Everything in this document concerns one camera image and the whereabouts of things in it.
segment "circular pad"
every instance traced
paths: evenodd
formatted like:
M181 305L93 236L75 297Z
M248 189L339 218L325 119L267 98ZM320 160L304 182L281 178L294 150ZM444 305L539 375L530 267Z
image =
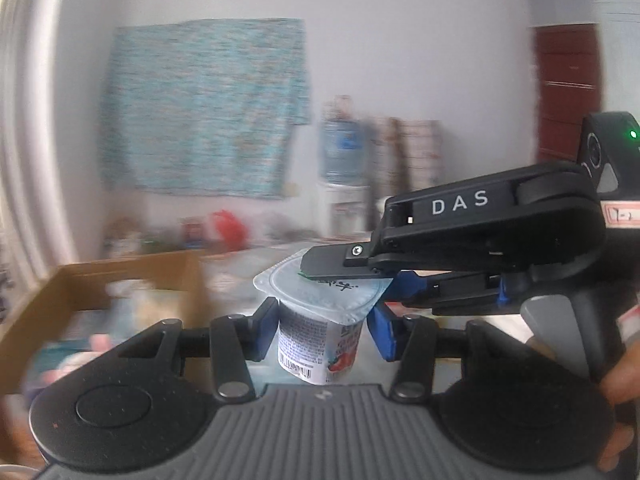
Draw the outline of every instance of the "circular pad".
M588 383L463 379L443 394L440 415L454 441L475 457L529 472L594 462L614 423L607 401Z
M110 384L82 395L76 403L76 413L97 428L119 428L140 420L150 407L151 397L144 390Z

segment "hanging fabric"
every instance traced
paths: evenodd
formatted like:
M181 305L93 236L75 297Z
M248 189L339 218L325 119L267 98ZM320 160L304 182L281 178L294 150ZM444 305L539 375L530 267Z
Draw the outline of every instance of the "hanging fabric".
M282 196L293 126L309 122L301 20L121 28L102 107L110 186Z

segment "label sticker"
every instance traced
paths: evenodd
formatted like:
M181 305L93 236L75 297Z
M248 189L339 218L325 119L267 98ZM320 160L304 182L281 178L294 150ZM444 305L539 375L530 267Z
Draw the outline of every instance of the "label sticker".
M331 384L355 361L363 322L345 326L302 316L288 308L280 313L278 362L312 384Z
M640 202L635 200L603 200L600 202L607 227L640 228Z
M640 332L640 305L627 310L616 322L622 341L626 342L631 339L632 336Z

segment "finger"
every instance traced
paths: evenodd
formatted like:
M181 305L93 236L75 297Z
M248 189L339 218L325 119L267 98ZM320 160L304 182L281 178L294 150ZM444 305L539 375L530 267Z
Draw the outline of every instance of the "finger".
M620 457L618 455L610 456L609 458L601 458L598 462L598 469L600 469L600 471L608 473L609 471L613 471L616 468L619 461Z
M640 340L631 345L604 377L600 389L614 405L640 397Z
M613 430L613 434L607 442L607 445L602 451L600 457L611 458L612 456L616 456L618 453L631 446L633 440L634 429L631 426L617 422L616 427Z

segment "gray ribbed base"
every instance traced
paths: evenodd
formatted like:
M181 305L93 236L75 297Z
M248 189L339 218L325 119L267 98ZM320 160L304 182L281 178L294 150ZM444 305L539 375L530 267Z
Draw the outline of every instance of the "gray ribbed base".
M443 437L428 410L378 386L268 386L225 406L191 449L122 480L595 480L593 467L521 474L475 460ZM55 465L41 480L104 479Z

